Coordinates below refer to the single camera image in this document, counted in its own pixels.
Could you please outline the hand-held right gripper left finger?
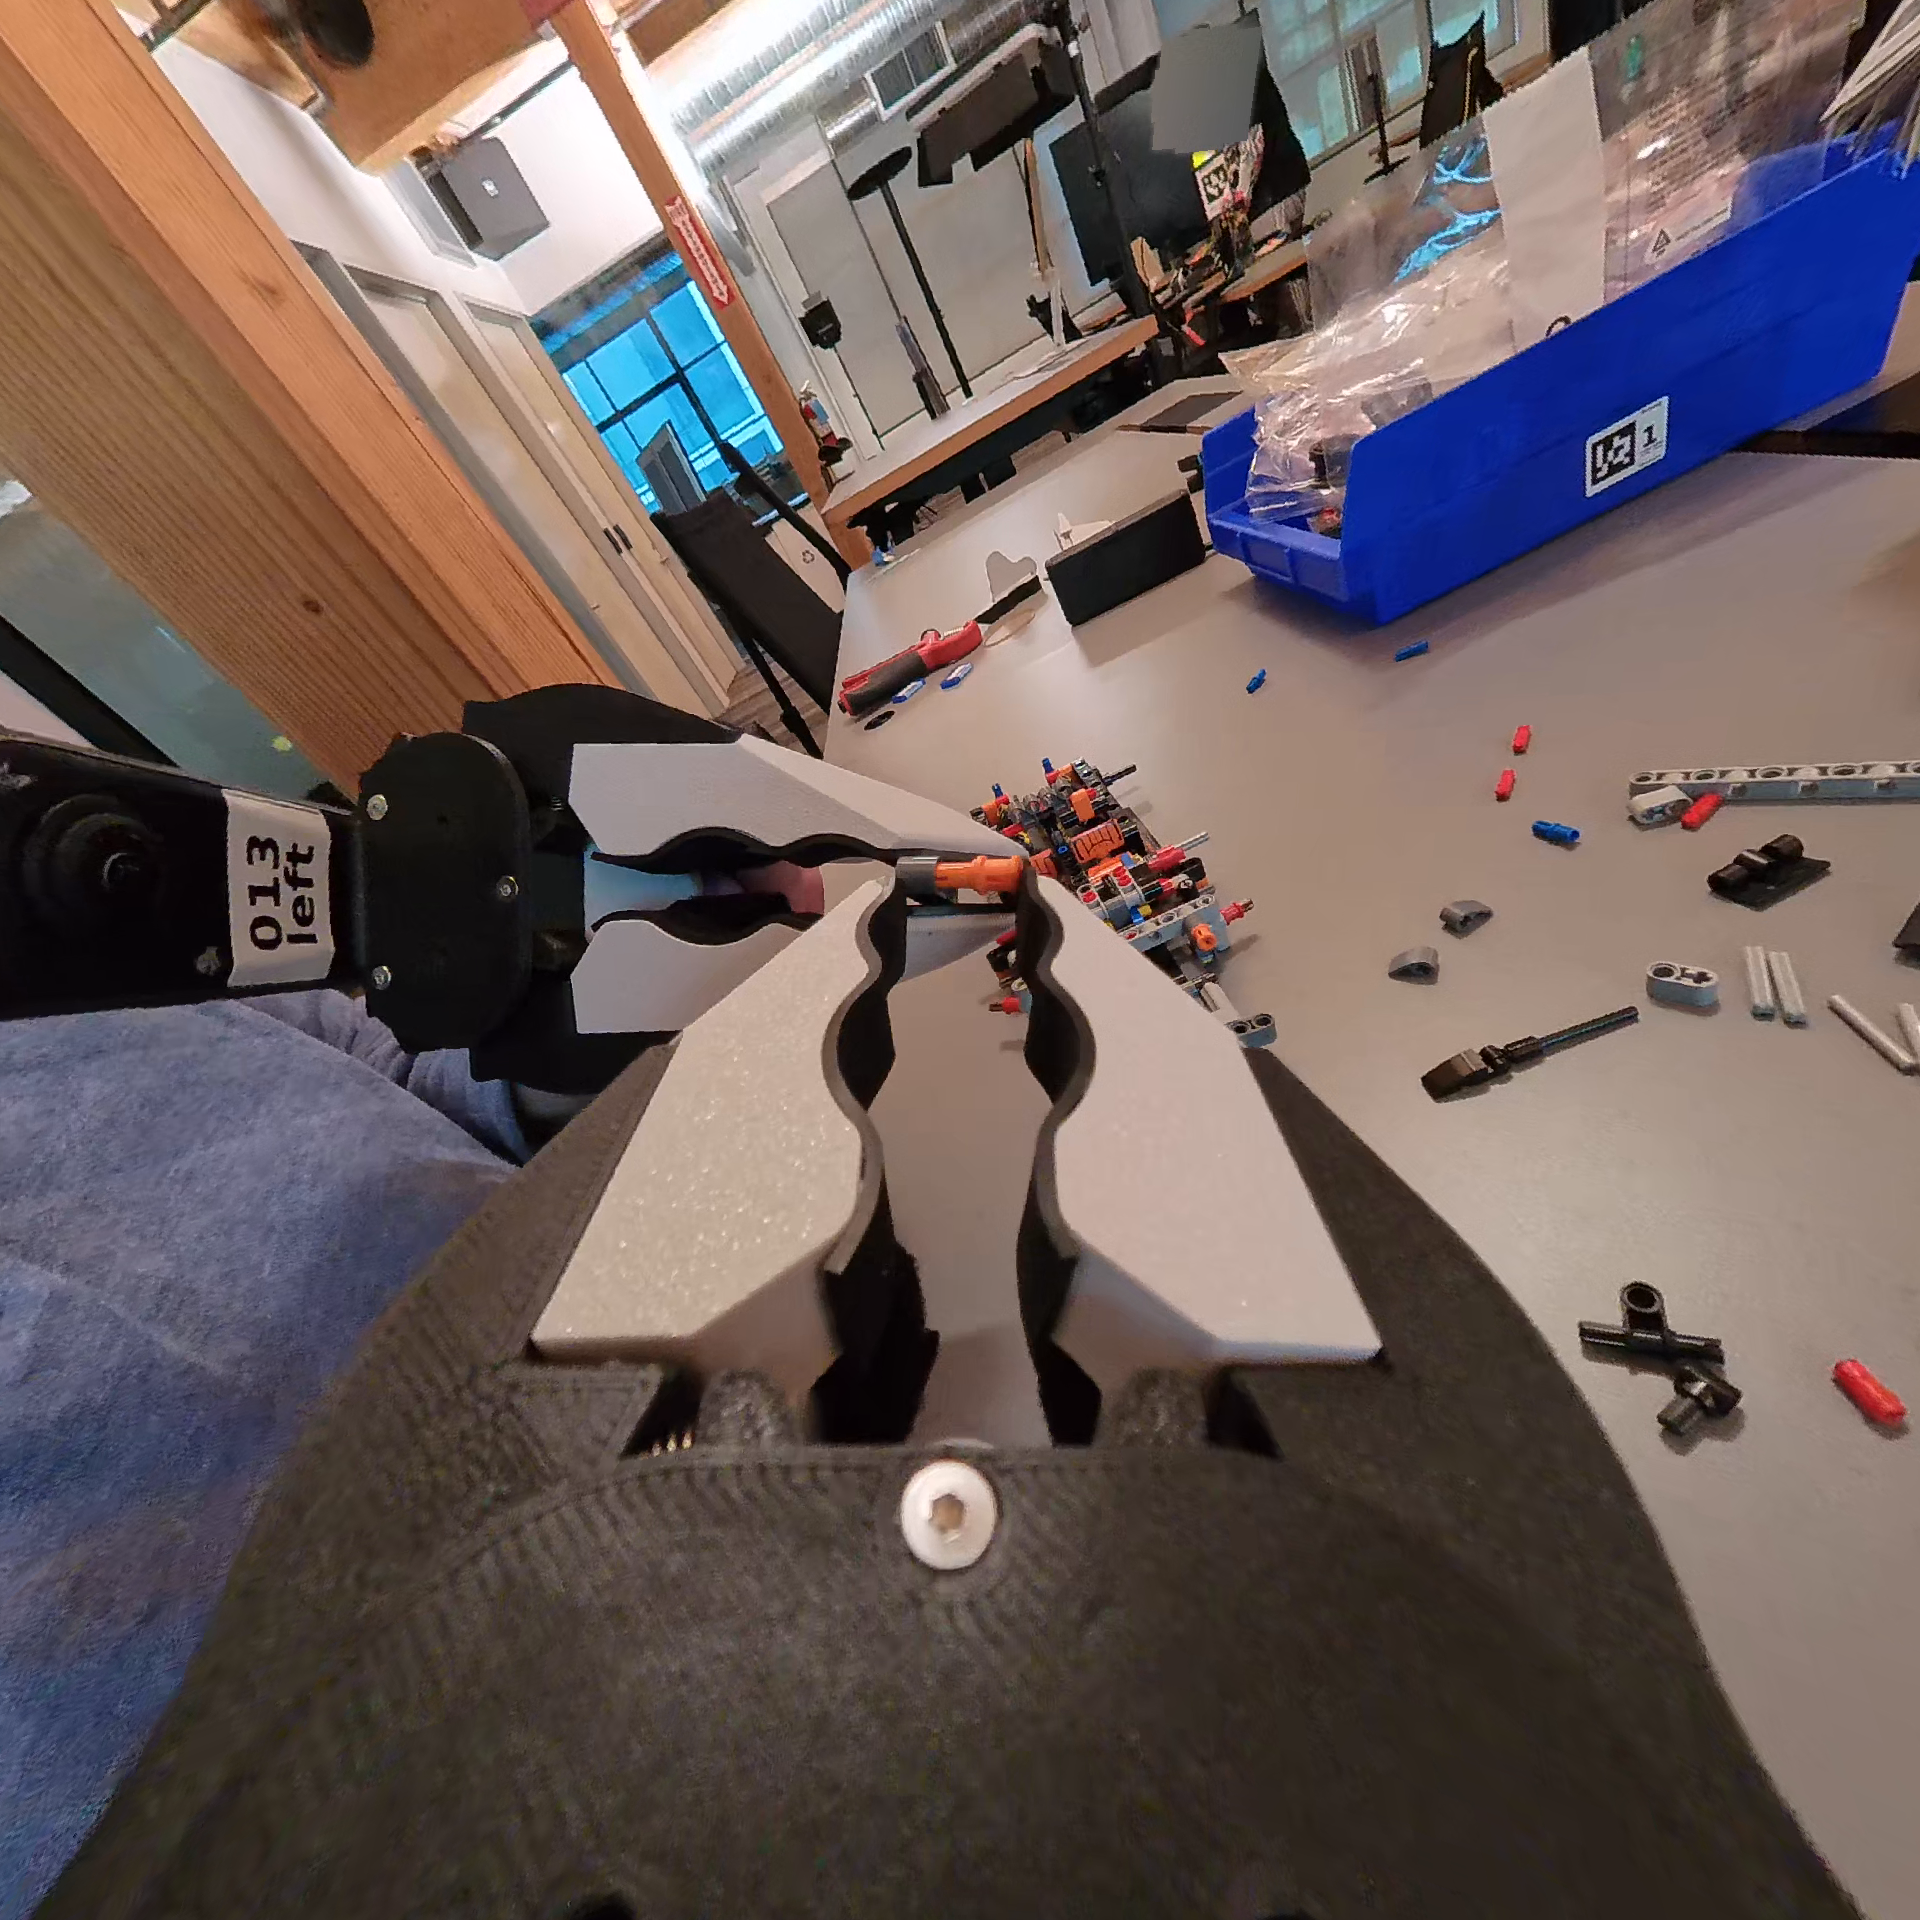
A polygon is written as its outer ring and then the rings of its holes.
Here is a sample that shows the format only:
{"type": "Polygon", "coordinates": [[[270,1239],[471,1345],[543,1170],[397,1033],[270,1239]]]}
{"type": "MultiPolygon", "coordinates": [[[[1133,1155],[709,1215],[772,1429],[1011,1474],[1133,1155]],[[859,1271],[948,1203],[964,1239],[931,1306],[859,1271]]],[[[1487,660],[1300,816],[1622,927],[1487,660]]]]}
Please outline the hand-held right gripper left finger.
{"type": "Polygon", "coordinates": [[[552,1365],[759,1377],[832,1444],[902,1443],[933,1327],[873,1103],[907,898],[869,881],[687,1027],[533,1323],[552,1365]]]}

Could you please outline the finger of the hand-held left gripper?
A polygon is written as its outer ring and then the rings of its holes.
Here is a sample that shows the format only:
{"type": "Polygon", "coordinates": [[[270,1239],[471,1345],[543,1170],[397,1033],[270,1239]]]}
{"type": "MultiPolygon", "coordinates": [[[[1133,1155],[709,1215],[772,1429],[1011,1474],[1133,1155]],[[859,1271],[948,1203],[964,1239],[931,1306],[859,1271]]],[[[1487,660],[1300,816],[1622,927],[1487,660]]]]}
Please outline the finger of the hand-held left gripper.
{"type": "Polygon", "coordinates": [[[1011,858],[966,812],[756,737],[580,743],[568,812],[585,827],[587,901],[720,896],[742,874],[902,858],[1011,858]]]}
{"type": "Polygon", "coordinates": [[[780,896],[693,896],[600,920],[573,970],[573,1027],[678,1033],[823,917],[780,896]]]}

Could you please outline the black lego cross connector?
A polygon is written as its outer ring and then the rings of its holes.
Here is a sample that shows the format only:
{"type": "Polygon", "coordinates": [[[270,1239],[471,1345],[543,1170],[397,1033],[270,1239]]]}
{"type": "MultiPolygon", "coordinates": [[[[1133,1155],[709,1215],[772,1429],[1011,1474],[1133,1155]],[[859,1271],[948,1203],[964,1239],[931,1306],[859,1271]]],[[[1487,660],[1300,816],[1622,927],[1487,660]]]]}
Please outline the black lego cross connector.
{"type": "Polygon", "coordinates": [[[1668,1321],[1662,1291],[1646,1282],[1621,1284],[1615,1321],[1584,1320],[1576,1323],[1576,1340],[1593,1353],[1617,1353],[1664,1365],[1720,1370],[1726,1362],[1726,1352],[1711,1336],[1677,1333],[1668,1321]]]}

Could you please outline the black lego hinge piece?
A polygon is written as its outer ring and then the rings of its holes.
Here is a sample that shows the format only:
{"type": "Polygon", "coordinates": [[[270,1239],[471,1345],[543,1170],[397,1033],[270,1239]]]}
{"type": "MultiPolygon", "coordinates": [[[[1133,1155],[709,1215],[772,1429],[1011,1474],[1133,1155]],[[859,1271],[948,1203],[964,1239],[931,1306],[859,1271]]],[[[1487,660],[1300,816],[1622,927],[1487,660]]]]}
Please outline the black lego hinge piece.
{"type": "Polygon", "coordinates": [[[1825,858],[1811,856],[1801,837],[1780,832],[1758,848],[1736,853],[1708,876],[1713,898],[1748,911],[1768,911],[1833,872],[1825,858]]]}

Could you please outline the long grey lego beam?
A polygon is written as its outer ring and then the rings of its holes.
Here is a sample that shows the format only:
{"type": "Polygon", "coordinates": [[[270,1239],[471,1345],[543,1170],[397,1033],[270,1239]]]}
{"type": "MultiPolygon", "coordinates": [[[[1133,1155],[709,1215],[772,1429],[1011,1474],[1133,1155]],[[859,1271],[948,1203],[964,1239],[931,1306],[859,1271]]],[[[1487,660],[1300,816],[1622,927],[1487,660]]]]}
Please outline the long grey lego beam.
{"type": "Polygon", "coordinates": [[[1624,791],[1639,800],[1668,789],[1726,805],[1917,802],[1917,760],[1703,764],[1631,775],[1624,791]]]}

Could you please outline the person's left hand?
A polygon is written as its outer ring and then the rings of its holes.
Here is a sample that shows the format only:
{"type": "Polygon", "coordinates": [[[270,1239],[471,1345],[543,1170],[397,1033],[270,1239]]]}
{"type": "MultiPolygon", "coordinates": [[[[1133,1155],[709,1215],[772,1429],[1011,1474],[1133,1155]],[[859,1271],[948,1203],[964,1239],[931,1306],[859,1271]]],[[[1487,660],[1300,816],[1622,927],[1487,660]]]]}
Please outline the person's left hand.
{"type": "Polygon", "coordinates": [[[521,1165],[537,1153],[517,1089],[505,1079],[476,1077],[464,1048],[413,1055],[404,1085],[501,1159],[521,1165]]]}

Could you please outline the black folding chair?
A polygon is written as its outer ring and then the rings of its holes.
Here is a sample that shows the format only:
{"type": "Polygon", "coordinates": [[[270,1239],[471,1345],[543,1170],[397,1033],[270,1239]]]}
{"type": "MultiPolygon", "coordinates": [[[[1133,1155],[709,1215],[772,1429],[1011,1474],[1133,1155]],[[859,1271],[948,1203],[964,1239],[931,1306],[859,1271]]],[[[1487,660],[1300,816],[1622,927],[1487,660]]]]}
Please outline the black folding chair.
{"type": "Polygon", "coordinates": [[[681,512],[653,512],[652,521],[691,580],[748,649],[788,735],[809,756],[823,760],[821,743],[785,698],[775,668],[780,666],[827,713],[836,690],[832,673],[844,613],[829,609],[785,562],[767,541],[756,514],[731,492],[711,492],[681,512]]]}

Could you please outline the black box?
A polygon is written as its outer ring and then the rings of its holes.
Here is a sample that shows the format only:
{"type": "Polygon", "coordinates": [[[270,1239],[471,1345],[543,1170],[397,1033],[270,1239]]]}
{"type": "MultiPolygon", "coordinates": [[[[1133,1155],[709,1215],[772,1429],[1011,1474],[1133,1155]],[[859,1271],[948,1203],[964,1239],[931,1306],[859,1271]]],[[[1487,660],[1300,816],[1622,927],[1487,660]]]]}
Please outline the black box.
{"type": "Polygon", "coordinates": [[[1171,492],[1094,528],[1044,562],[1062,623],[1078,632],[1200,570],[1212,554],[1193,497],[1171,492]]]}

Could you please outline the long wooden table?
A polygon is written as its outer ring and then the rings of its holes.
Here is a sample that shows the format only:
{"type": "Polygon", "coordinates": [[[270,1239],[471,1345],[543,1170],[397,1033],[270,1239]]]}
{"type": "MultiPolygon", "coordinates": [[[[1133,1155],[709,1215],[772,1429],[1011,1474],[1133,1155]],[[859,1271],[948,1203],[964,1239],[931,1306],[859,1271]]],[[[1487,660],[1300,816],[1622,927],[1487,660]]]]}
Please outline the long wooden table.
{"type": "Polygon", "coordinates": [[[1160,337],[1153,319],[1124,321],[1085,337],[1053,354],[1044,367],[1019,373],[989,393],[951,407],[948,413],[921,418],[881,443],[876,460],[861,461],[851,477],[832,485],[823,506],[823,524],[836,537],[856,528],[864,516],[902,501],[933,473],[973,473],[989,461],[989,443],[1019,431],[1028,443],[1031,426],[1049,433],[1049,421],[1109,369],[1136,356],[1160,337]]]}

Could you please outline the clear plastic bag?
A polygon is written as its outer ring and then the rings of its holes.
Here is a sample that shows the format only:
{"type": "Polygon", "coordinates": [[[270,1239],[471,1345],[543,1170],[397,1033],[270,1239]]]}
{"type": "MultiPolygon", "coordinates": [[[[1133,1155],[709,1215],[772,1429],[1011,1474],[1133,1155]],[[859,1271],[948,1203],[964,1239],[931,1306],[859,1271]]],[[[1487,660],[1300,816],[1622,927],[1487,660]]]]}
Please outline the clear plastic bag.
{"type": "Polygon", "coordinates": [[[1260,349],[1246,509],[1336,516],[1352,453],[1515,348],[1509,260],[1483,120],[1368,183],[1307,243],[1312,323],[1260,349]]]}
{"type": "Polygon", "coordinates": [[[1856,4],[1636,4],[1588,45],[1615,301],[1822,186],[1856,4]]]}

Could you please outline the blue storage bin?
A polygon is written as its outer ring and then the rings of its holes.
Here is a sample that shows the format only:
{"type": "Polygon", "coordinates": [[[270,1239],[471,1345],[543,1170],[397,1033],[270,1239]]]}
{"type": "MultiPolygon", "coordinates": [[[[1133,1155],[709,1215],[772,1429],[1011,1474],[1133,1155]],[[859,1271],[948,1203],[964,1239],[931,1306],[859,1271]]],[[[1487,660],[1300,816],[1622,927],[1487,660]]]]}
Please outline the blue storage bin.
{"type": "Polygon", "coordinates": [[[1736,204],[1753,225],[1360,439],[1336,537],[1255,514],[1256,418],[1203,443],[1213,551],[1384,624],[1880,373],[1917,252],[1916,163],[1804,149],[1736,204]]]}

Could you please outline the white paper bag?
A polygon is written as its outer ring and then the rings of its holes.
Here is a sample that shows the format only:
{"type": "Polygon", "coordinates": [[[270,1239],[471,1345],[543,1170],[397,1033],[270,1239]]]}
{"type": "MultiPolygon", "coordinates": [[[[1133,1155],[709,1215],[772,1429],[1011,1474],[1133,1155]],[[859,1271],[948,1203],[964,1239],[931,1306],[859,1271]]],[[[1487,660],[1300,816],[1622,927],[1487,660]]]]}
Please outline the white paper bag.
{"type": "Polygon", "coordinates": [[[1502,211],[1507,306],[1518,352],[1604,299],[1604,169],[1588,48],[1555,63],[1481,117],[1502,211]]]}

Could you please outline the stack of booklets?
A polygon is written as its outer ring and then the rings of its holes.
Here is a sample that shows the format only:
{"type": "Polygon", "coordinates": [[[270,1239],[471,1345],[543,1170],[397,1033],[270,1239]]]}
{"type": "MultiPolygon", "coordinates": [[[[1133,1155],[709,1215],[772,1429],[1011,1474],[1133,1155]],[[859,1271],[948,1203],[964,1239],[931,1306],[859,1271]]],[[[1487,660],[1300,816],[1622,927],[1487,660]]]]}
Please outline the stack of booklets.
{"type": "Polygon", "coordinates": [[[1916,114],[1917,2],[1865,4],[1822,125],[1833,137],[1897,129],[1901,139],[1910,139],[1916,114]]]}

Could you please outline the red handled tool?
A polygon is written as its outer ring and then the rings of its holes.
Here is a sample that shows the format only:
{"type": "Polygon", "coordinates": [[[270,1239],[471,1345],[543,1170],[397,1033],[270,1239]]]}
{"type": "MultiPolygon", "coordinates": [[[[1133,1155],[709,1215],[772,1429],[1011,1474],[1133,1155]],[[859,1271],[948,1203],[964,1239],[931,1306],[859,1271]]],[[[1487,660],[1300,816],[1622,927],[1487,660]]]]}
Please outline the red handled tool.
{"type": "Polygon", "coordinates": [[[924,635],[900,653],[846,677],[836,690],[840,713],[861,717],[886,706],[902,690],[940,680],[953,666],[969,660],[985,635],[979,620],[953,632],[926,629],[924,635]]]}

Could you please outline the silver air duct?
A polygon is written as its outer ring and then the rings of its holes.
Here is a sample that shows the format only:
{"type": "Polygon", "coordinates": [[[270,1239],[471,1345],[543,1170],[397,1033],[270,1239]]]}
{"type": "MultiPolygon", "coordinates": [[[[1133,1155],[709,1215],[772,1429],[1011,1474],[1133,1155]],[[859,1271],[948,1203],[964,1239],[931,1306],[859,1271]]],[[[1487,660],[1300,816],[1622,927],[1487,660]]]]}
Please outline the silver air duct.
{"type": "Polygon", "coordinates": [[[751,2],[728,4],[643,69],[653,100],[693,149],[749,146],[864,91],[873,72],[937,32],[966,72],[1039,2],[751,2]]]}

